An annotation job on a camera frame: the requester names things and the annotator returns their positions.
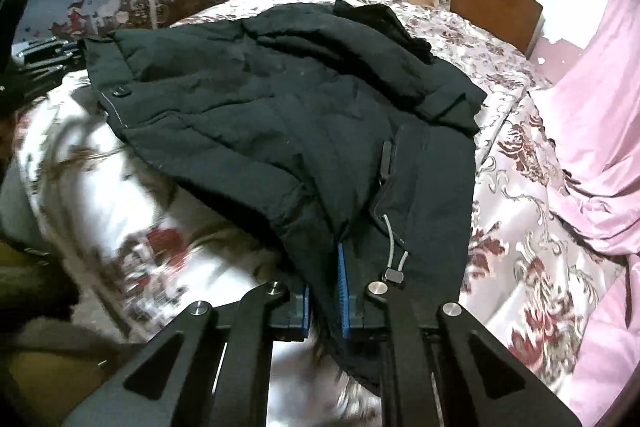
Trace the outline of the wooden headboard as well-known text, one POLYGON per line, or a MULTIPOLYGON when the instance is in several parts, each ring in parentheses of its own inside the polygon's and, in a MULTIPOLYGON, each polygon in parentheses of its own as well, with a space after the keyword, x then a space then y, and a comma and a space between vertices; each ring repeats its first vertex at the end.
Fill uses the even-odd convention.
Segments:
POLYGON ((450 0, 450 11, 530 57, 544 17, 536 0, 450 0))

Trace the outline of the pink curtain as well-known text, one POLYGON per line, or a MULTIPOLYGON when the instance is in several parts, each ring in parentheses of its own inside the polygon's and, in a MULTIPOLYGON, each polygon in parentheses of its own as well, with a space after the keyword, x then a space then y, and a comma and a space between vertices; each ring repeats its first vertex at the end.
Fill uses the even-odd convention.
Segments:
POLYGON ((591 313, 561 397, 582 425, 622 411, 639 377, 639 0, 608 0, 582 58, 534 95, 565 173, 551 211, 626 265, 591 313))

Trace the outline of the black padded jacket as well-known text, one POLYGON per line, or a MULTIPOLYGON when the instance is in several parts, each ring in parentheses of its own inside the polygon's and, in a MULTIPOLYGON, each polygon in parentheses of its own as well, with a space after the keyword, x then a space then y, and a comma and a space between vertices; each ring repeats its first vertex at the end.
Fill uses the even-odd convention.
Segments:
POLYGON ((380 349, 349 314, 392 265, 421 324, 457 298, 483 90, 382 4, 281 4, 84 48, 117 138, 277 251, 326 350, 378 389, 380 349))

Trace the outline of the floral satin bedspread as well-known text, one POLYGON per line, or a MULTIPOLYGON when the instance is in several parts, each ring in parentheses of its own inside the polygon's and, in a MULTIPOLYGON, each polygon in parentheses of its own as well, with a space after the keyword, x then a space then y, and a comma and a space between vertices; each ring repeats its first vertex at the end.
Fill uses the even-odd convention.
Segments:
MULTIPOLYGON (((625 265, 578 243, 551 211, 549 194, 565 173, 532 97, 541 78, 520 52, 459 15, 404 0, 230 0, 169 28, 337 1, 388 6, 410 35, 483 90, 456 300, 562 402, 587 321, 625 265)), ((282 268, 277 251, 119 140, 87 65, 26 110, 12 165, 41 237, 85 277, 140 350, 196 300, 221 307, 265 283, 302 283, 309 332, 273 345, 264 426, 385 426, 381 397, 322 343, 304 280, 282 268)))

